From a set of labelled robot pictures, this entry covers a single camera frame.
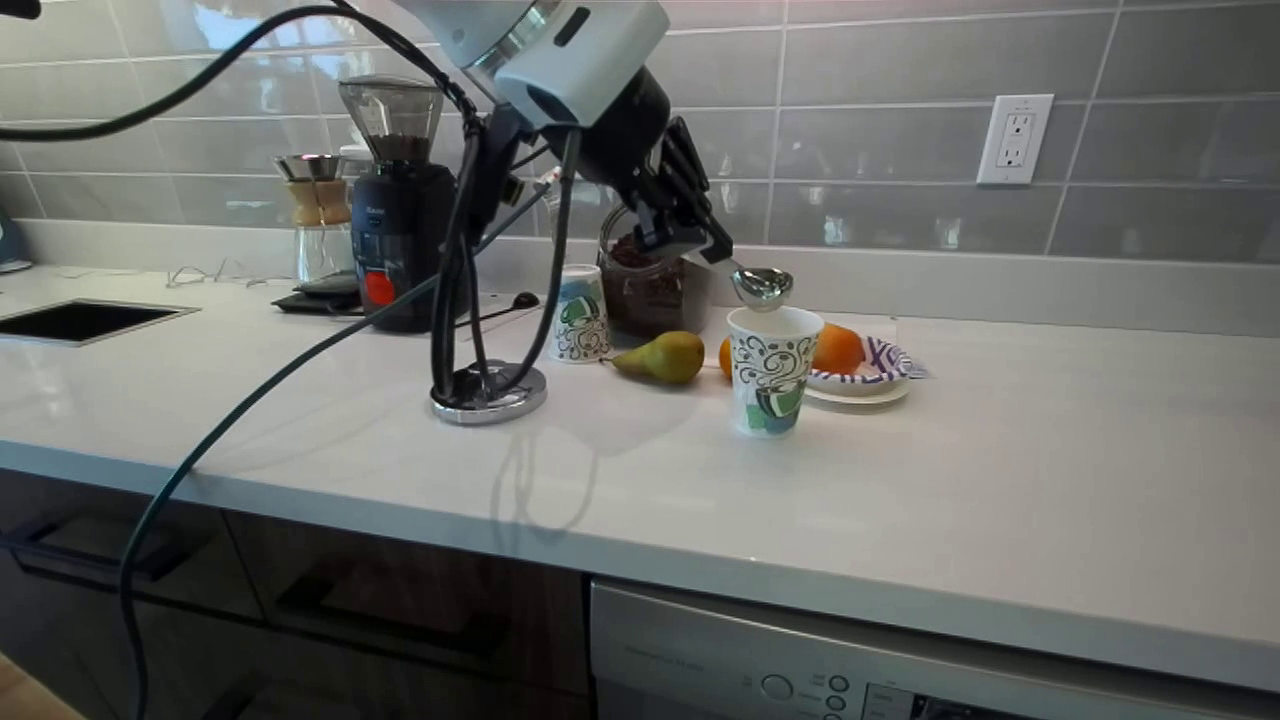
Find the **dark wooden cabinet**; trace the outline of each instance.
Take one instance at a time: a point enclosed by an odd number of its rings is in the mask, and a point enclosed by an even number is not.
[[[128,712],[116,558],[142,501],[0,473],[0,651]],[[137,578],[155,720],[587,720],[584,580],[170,506]]]

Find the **pear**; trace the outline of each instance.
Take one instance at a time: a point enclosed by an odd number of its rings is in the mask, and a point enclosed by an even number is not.
[[[705,339],[697,331],[659,331],[655,339],[613,356],[613,367],[653,384],[692,384],[705,367]]]

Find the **paper cup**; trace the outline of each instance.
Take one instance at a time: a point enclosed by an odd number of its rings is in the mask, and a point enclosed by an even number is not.
[[[782,438],[796,427],[819,327],[824,318],[805,309],[727,314],[736,433]]]
[[[601,271],[565,271],[555,318],[553,318],[553,353],[570,363],[607,361],[607,318],[604,318],[604,281]]]

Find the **white countertop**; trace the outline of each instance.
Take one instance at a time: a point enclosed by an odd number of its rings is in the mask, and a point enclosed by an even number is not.
[[[128,493],[155,493],[256,379],[338,327],[278,318],[278,285],[102,267],[2,277],[0,318],[70,298],[201,309],[81,348],[0,339],[0,470]],[[810,406],[788,439],[736,438],[716,367],[655,392],[542,363],[528,419],[444,427],[427,339],[356,337],[178,496],[1280,692],[1280,339],[865,327],[933,379],[879,412]],[[509,361],[528,337],[493,323]]]

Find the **wall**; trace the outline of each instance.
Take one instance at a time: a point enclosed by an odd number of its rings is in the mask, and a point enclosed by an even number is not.
[[[128,112],[289,0],[42,0],[0,21],[0,123]],[[1280,0],[665,0],[653,72],[739,243],[1280,259]],[[416,21],[367,0],[421,46]],[[0,146],[18,218],[289,225],[275,155],[351,137],[337,78],[406,69],[349,25],[262,41],[178,112]],[[994,92],[1055,92],[1031,187],[973,187]],[[607,198],[584,187],[575,231]]]

